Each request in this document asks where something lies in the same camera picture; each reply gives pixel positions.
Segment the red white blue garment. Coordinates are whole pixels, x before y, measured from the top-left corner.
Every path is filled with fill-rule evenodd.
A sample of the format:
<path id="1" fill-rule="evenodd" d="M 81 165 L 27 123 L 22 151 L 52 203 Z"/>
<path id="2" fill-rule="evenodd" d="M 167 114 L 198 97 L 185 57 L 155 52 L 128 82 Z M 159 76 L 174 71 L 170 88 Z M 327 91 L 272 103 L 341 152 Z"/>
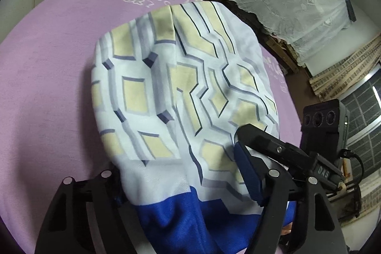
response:
<path id="1" fill-rule="evenodd" d="M 193 187 L 132 208 L 156 253 L 238 253 L 247 248 L 261 220 L 261 214 L 230 213 L 221 199 L 200 201 Z"/>

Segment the white geometric pattern cloth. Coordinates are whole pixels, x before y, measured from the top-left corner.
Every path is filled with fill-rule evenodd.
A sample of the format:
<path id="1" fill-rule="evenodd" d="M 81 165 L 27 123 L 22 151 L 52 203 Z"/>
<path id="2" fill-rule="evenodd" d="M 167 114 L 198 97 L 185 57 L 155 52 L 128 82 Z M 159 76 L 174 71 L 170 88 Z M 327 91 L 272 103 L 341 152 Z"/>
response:
<path id="1" fill-rule="evenodd" d="M 194 191 L 258 214 L 234 161 L 247 124 L 278 136 L 258 40 L 223 4 L 164 6 L 96 43 L 92 97 L 105 150 L 136 206 Z"/>

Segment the dark glass window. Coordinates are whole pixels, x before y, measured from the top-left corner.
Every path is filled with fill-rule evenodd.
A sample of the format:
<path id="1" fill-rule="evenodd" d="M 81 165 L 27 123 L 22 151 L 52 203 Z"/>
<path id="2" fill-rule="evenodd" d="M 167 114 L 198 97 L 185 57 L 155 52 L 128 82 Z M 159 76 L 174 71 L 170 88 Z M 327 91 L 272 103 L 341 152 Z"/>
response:
<path id="1" fill-rule="evenodd" d="M 342 100 L 350 112 L 347 148 L 367 161 L 380 157 L 380 69 Z"/>

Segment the yellow woven boxes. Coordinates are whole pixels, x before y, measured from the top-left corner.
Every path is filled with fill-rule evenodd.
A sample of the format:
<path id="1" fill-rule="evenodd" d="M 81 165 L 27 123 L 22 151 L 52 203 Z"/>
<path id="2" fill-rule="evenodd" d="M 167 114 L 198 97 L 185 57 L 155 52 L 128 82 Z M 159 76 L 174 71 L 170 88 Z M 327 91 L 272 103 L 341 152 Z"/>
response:
<path id="1" fill-rule="evenodd" d="M 338 99 L 380 61 L 380 34 L 348 57 L 310 78 L 309 84 L 320 101 Z"/>

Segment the purple smile bed sheet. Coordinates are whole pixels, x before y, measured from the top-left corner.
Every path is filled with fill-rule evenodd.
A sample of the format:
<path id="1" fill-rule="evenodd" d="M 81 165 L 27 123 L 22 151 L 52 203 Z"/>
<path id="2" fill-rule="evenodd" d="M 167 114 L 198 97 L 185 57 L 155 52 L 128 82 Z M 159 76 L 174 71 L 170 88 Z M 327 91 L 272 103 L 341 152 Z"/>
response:
<path id="1" fill-rule="evenodd" d="M 1 43 L 1 218 L 24 252 L 34 252 L 60 182 L 88 179 L 109 162 L 90 94 L 96 41 L 192 1 L 44 0 Z"/>

